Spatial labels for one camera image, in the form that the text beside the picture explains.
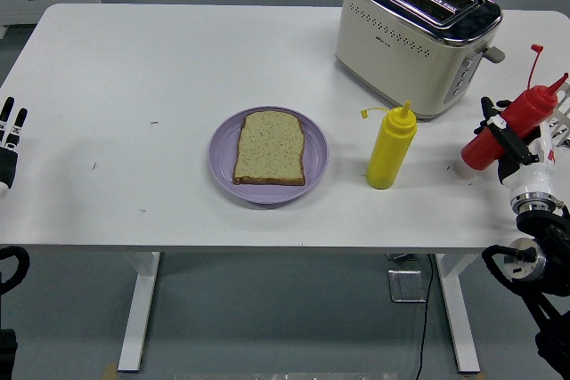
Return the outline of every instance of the cream toaster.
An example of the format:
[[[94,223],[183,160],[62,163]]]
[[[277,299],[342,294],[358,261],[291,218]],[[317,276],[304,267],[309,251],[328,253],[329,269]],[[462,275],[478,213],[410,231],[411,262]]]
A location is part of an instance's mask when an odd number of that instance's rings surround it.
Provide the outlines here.
[[[492,0],[344,0],[337,58],[395,105],[435,117],[466,92],[502,19]]]

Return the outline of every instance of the white table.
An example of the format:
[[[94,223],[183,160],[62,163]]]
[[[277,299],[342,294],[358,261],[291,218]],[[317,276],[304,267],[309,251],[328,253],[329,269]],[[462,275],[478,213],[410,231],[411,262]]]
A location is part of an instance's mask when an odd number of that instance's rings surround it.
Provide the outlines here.
[[[125,251],[138,271],[119,370],[137,370],[160,251],[263,247],[438,253],[460,371],[479,370],[459,273],[482,248],[520,236],[495,168],[453,165],[481,120],[479,100],[514,98],[534,75],[570,67],[570,21],[505,11],[465,98],[419,124],[395,186],[364,178],[382,101],[335,59],[339,8],[56,5],[41,19],[0,100],[29,110],[16,181],[0,201],[2,244]],[[208,170],[208,144],[234,113],[288,107],[325,133],[319,185],[271,209],[229,195]],[[555,183],[570,154],[559,150]]]

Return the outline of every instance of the bread crust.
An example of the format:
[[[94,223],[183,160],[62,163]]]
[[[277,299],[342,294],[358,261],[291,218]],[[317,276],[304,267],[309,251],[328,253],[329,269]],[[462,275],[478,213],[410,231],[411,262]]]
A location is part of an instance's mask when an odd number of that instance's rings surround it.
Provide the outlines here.
[[[282,112],[282,113],[290,115],[297,120],[298,131],[303,135],[303,142],[305,142],[305,132],[303,131],[303,125],[301,123],[301,120],[298,117],[291,115],[290,113],[286,113],[286,112]],[[261,177],[251,177],[251,176],[247,176],[247,175],[242,175],[242,176],[236,175],[236,169],[237,169],[238,163],[240,161],[240,154],[241,154],[240,145],[242,143],[243,129],[245,128],[245,126],[247,124],[248,117],[250,115],[247,115],[246,117],[244,117],[243,122],[241,124],[241,128],[240,128],[240,138],[238,139],[237,157],[236,157],[235,165],[233,167],[233,175],[232,175],[233,184],[258,184],[258,185],[273,184],[273,185],[280,185],[280,186],[304,186],[305,182],[306,182],[305,166],[303,165],[303,154],[305,153],[305,144],[303,144],[303,148],[300,150],[299,160],[298,160],[302,177],[294,178],[294,179],[293,178],[287,179],[287,178],[272,178],[272,177],[261,178]]]

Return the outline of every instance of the yellow squeeze bottle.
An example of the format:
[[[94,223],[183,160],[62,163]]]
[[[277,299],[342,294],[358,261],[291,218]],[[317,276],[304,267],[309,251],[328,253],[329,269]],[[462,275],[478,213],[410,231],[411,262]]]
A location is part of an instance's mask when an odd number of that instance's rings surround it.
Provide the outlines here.
[[[366,111],[361,112],[364,118],[368,116]],[[386,113],[366,172],[366,181],[371,187],[387,189],[394,184],[417,129],[416,115],[410,110],[409,100],[403,107]]]

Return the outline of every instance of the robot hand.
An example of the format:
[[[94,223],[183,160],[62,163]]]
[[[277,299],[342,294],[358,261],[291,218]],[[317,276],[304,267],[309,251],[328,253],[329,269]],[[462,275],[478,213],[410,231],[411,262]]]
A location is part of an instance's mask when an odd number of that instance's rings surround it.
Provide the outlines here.
[[[12,129],[4,140],[7,122],[13,106],[14,99],[8,97],[0,111],[0,198],[6,196],[8,190],[12,188],[14,177],[16,176],[16,164],[18,163],[18,153],[15,150],[20,142],[20,131],[28,114],[26,109],[20,109]]]

